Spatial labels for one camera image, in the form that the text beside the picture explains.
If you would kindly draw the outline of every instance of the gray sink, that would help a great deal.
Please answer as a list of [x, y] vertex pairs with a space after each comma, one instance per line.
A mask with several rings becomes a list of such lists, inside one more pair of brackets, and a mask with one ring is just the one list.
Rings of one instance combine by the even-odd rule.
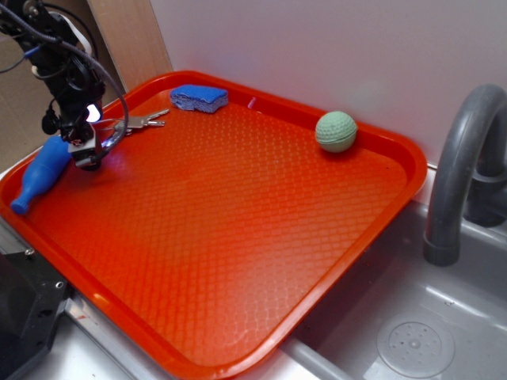
[[292, 334], [329, 378], [507, 378], [505, 236], [464, 222], [458, 262], [437, 267], [426, 212], [412, 202]]

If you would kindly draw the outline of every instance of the blue sponge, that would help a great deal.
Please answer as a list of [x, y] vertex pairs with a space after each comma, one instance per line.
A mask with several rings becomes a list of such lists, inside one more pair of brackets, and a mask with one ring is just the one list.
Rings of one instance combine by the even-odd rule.
[[227, 105], [227, 91], [205, 85], [181, 85], [170, 93], [170, 100], [179, 109], [213, 113]]

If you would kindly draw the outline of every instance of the drain cover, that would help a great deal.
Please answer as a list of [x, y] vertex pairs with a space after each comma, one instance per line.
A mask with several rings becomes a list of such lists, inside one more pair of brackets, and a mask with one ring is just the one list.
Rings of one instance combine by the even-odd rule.
[[433, 316], [399, 314], [379, 331], [377, 348], [393, 371], [408, 378], [430, 378], [444, 371], [454, 358], [451, 333]]

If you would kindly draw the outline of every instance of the key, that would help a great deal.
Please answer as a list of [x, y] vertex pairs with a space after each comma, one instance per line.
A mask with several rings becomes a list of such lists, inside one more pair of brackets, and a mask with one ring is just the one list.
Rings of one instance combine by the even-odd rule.
[[[166, 125], [165, 121], [156, 121], [154, 119], [157, 119], [160, 116], [165, 115], [169, 112], [169, 109], [163, 109], [162, 111], [152, 113], [150, 115], [145, 116], [131, 116], [128, 118], [128, 127], [127, 127], [127, 133], [126, 135], [131, 135], [132, 130], [134, 129], [142, 129], [145, 127], [163, 127]], [[123, 127], [123, 122], [118, 123], [115, 126], [115, 129], [119, 129]]]

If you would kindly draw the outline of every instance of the blue plastic bottle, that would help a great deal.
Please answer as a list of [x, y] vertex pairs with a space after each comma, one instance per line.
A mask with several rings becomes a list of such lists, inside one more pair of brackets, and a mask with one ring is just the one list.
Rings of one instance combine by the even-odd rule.
[[35, 196], [49, 190], [71, 159], [67, 142], [50, 137], [23, 174], [21, 194], [10, 204], [16, 214], [24, 215]]

